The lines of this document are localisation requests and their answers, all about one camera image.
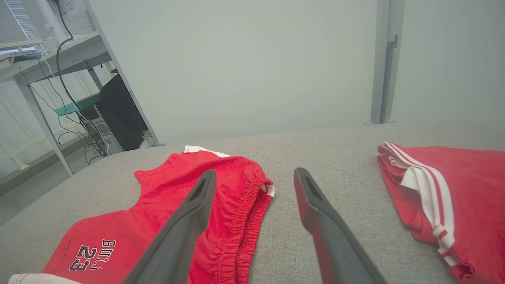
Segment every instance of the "window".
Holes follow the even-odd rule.
[[[20,0],[0,0],[0,26],[2,27],[0,29],[0,43],[38,38],[38,33],[24,12]]]
[[[16,18],[21,29],[23,29],[26,37],[28,39],[39,38],[40,36],[30,21],[28,14],[26,14],[25,8],[21,4],[21,0],[5,0],[5,3],[9,6],[9,9]]]
[[[26,5],[35,5],[32,1],[23,1]],[[48,4],[55,12],[55,17],[69,36],[60,19],[58,8],[53,1]],[[88,11],[84,11],[70,18],[65,18],[65,23],[74,38],[96,31]],[[32,44],[42,43],[37,29],[23,7],[22,0],[0,0],[0,54],[22,50],[34,49]]]

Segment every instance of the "jersey lettering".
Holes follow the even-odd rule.
[[[96,262],[97,262],[97,261],[108,262],[108,261],[109,261],[109,259],[108,259],[108,258],[96,258],[96,259],[95,259],[95,262],[93,262],[93,265],[96,265]]]
[[[88,246],[81,246],[79,249],[79,253],[77,254],[77,257],[83,257],[84,258],[93,258],[94,255],[96,254],[96,248],[91,249],[91,252],[89,251]]]
[[[102,240],[102,247],[103,248],[113,248],[116,246],[116,241],[106,241],[106,240]]]
[[[102,249],[102,250],[100,250],[98,255],[99,256],[111,256],[113,250],[114,249],[110,249],[110,250]]]
[[[70,266],[70,271],[86,270],[89,265],[89,260],[85,260],[84,263],[79,263],[80,259],[76,259]]]

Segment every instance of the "paper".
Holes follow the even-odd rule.
[[[60,9],[64,20],[86,11],[84,0],[60,0]]]

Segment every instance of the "gray fabric surface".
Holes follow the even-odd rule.
[[[275,183],[249,282],[321,282],[293,188],[295,167],[304,167],[389,283],[456,283],[436,248],[416,241],[403,226],[376,162],[383,141],[505,150],[505,132],[481,125],[387,124],[192,143],[252,159]],[[14,273],[41,272],[74,222],[129,208],[140,193],[133,172],[155,168],[183,150],[174,145],[116,154],[44,195],[0,227],[0,282]]]

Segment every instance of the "green shelf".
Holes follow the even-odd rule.
[[[82,100],[78,100],[76,101],[76,103],[81,109],[85,109],[87,107],[96,105],[99,101],[100,101],[100,93],[98,92],[89,97],[85,97]],[[68,104],[65,105],[64,107],[55,109],[55,111],[56,113],[58,113],[59,116],[64,116],[65,114],[76,112],[77,108],[75,107],[74,104]]]

